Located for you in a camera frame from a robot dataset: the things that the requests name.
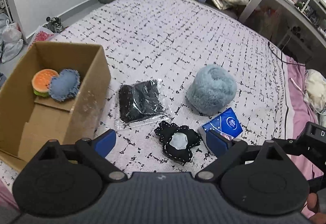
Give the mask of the red white plastic bag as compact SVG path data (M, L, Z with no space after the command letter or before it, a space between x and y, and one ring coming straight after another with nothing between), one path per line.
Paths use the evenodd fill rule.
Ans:
M31 47L35 42L47 42L56 37L58 33L52 32L50 29L43 26L38 26L33 37L31 38L28 47Z

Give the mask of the white plastic garbage bag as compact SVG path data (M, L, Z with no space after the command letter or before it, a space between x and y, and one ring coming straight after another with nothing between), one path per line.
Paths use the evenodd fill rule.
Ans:
M10 23L8 19L2 29L1 38L3 41L1 62L5 63L14 59L20 53L24 46L24 40L18 24Z

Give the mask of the open brown cardboard box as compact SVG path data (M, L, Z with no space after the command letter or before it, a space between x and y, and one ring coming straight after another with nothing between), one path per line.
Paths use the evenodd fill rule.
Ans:
M76 98L58 102L33 92L43 69L78 71ZM73 144L92 138L106 104L111 75L101 45L36 42L1 87L1 160L21 172L51 139Z

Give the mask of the pink bed sheet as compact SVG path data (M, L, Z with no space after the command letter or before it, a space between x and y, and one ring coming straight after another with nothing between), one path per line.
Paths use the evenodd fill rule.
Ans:
M317 115L310 108L310 106L304 101L304 75L306 71L305 66L298 66L297 62L287 56L283 56L283 61L287 66L287 78L288 88L290 93L290 110L292 111L292 121L290 122L290 128L293 130L293 135L290 138L296 139L306 123L311 121L318 123ZM314 179L321 176L304 176L307 180Z

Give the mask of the blue denim heart cushion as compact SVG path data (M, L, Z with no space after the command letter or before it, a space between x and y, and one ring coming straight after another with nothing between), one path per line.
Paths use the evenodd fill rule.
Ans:
M59 102L75 98L79 92L80 74L77 70L63 69L51 79L49 96Z

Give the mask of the white desk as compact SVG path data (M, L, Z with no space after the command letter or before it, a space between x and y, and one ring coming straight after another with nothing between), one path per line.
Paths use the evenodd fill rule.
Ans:
M238 21L245 23L253 11L259 6L261 1L262 0L250 0L242 11ZM302 25L311 35L313 35L314 41L318 42L319 45L325 49L325 38L312 24L312 22L294 5L292 5L289 0L273 0L273 2L278 4L277 7L280 7L282 11L285 11L285 17L289 18L291 22L298 22L299 25Z

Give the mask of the black felt star cushion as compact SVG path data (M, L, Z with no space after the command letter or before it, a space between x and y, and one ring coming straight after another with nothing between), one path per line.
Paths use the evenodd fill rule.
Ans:
M199 146L201 136L186 125L162 121L154 130L162 144L162 151L168 158L185 164L192 159L191 148Z

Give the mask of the black cloth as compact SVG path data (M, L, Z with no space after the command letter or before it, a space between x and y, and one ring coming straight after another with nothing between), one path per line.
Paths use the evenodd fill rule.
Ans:
M171 116L162 79L121 85L116 95L117 130L165 121Z

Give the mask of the white black patterned bedspread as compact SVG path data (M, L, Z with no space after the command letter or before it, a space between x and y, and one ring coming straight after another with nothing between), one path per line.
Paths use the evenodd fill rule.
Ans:
M209 121L186 101L197 72L207 65L237 83L230 107L241 138L259 145L290 138L292 111L284 54L266 38L227 15L191 0L116 0L96 9L49 42L101 45L110 71L106 104L94 136L115 128L121 85L162 79L169 121L197 129ZM18 172L1 160L11 186Z

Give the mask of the fluffy light blue hat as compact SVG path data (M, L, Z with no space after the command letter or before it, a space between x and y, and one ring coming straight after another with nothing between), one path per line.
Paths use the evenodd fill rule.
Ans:
M237 83L233 76L218 65L201 68L186 92L186 99L198 112L213 116L235 97Z

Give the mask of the plush hamburger toy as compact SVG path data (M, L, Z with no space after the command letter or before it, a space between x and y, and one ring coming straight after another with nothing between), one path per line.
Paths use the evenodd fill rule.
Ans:
M43 69L37 72L32 79L33 92L37 96L49 97L49 85L53 77L57 77L58 72L52 69Z

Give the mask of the grey plastic garbage bag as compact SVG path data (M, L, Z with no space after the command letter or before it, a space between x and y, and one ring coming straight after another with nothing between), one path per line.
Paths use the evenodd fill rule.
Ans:
M9 20L9 17L5 13L0 14L0 42L3 44L3 30L7 26L7 21Z

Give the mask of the cream crumpled blanket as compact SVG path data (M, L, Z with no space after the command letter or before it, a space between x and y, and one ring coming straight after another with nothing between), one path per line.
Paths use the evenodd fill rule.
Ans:
M307 102L318 115L319 125L325 127L325 77L317 70L306 70L304 76L304 92Z

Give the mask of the blue tissue pack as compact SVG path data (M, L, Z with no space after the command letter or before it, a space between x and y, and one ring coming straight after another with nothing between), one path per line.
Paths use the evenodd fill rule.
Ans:
M203 124L198 132L203 136L209 130L220 133L221 136L226 137L228 140L238 137L243 132L243 128L232 108L226 109L220 115Z

